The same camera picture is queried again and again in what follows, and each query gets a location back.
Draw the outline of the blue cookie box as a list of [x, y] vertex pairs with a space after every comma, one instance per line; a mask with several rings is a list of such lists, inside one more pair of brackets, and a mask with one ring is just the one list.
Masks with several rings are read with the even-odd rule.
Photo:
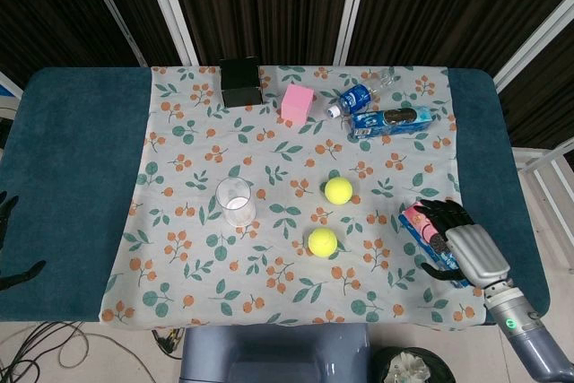
[[416, 106], [353, 114], [351, 136], [355, 139], [402, 135], [426, 130], [434, 121], [428, 107]]

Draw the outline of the pink cookie pack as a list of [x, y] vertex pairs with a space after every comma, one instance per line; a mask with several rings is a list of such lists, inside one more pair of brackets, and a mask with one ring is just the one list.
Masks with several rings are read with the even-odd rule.
[[436, 280], [449, 281], [456, 288], [469, 286], [470, 283], [462, 275], [458, 262], [448, 248], [446, 240], [431, 220], [417, 211], [416, 207], [421, 204], [421, 202], [415, 202], [398, 215], [399, 221], [435, 264], [432, 266], [427, 262], [421, 262], [421, 269]]

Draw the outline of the blue label water bottle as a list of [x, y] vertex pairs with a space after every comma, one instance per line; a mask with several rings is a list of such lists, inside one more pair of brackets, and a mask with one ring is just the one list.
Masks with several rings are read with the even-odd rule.
[[365, 78], [344, 91], [326, 113], [330, 118], [339, 118], [365, 110], [377, 97], [390, 91], [396, 81], [395, 74], [389, 70], [380, 76]]

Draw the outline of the teal table cover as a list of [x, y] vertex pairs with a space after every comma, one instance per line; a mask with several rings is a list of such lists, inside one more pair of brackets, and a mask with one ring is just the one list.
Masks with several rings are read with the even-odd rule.
[[[464, 207], [545, 313], [549, 288], [493, 80], [451, 68], [448, 82], [462, 128]], [[0, 191], [19, 197], [0, 272], [47, 264], [36, 279], [0, 292], [0, 322], [96, 320], [134, 189], [151, 87], [142, 67], [48, 67], [29, 80], [0, 160]]]

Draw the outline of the yellow tennis ball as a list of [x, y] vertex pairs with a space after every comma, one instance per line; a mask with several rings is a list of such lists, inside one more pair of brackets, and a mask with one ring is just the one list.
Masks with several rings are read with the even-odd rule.
[[308, 248], [316, 257], [330, 257], [337, 250], [337, 237], [328, 228], [316, 228], [308, 237]]
[[331, 178], [325, 185], [324, 193], [331, 204], [344, 205], [352, 198], [352, 183], [343, 177]]

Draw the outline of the clear plastic cup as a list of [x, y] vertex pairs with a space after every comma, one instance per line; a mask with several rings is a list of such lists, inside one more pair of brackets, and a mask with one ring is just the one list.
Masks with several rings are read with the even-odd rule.
[[215, 190], [215, 198], [226, 222], [233, 227], [247, 227], [257, 214], [249, 183], [239, 177], [223, 179]]

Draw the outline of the black trash bin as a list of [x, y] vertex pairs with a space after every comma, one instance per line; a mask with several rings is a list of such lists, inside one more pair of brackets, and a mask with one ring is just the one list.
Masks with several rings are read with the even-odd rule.
[[420, 347], [384, 347], [370, 362], [370, 383], [456, 383], [449, 366]]

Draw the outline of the white metal rack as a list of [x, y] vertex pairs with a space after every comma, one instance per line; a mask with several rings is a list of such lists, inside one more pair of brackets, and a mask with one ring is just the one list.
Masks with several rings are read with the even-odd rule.
[[574, 137], [553, 150], [512, 148], [518, 170], [534, 177], [560, 226], [574, 241], [574, 171], [564, 155], [574, 151]]

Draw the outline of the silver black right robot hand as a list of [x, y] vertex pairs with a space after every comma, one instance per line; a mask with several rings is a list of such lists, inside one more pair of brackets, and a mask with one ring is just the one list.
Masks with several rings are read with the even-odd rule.
[[510, 285], [509, 263], [490, 234], [462, 205], [452, 200], [422, 199], [413, 209], [430, 221], [457, 261], [456, 269], [444, 271], [422, 263], [429, 276], [449, 282], [467, 280], [483, 290]]

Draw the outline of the floral tablecloth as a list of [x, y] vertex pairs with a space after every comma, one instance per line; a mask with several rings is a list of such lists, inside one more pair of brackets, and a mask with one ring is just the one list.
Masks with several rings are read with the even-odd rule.
[[[389, 70], [372, 108], [430, 108], [430, 128], [355, 140], [327, 116], [340, 94]], [[457, 124], [444, 67], [264, 66], [263, 103], [228, 109], [214, 66], [152, 70], [150, 116], [135, 189], [100, 306], [100, 322], [156, 326], [392, 322], [483, 323], [481, 291], [456, 288], [420, 267], [426, 253], [398, 215], [416, 200], [459, 200]], [[307, 122], [281, 117], [289, 84], [314, 97]], [[257, 210], [229, 225], [215, 190], [245, 179]], [[331, 178], [353, 195], [333, 205]], [[309, 234], [337, 237], [316, 257]]]

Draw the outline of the pink foam cube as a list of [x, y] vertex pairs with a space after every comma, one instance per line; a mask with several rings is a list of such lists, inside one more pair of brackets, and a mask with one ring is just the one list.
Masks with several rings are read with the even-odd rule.
[[312, 89], [296, 84], [289, 84], [283, 95], [281, 117], [290, 120], [293, 124], [307, 122], [309, 111], [313, 102]]

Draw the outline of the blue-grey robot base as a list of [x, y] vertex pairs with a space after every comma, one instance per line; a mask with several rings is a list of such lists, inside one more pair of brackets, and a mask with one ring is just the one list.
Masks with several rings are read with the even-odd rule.
[[364, 324], [186, 330], [178, 383], [369, 383]]

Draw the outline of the black box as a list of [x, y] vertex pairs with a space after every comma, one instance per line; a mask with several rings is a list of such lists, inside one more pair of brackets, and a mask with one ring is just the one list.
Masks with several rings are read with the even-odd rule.
[[263, 97], [257, 57], [220, 61], [221, 91], [226, 108], [261, 105]]

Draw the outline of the power plugs cluster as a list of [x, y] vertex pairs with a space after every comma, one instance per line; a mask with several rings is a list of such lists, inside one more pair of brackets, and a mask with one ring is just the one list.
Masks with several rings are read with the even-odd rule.
[[161, 352], [175, 361], [182, 360], [181, 356], [176, 355], [176, 350], [182, 341], [183, 335], [183, 328], [171, 329], [165, 336], [160, 335], [156, 329], [152, 331], [153, 339]]

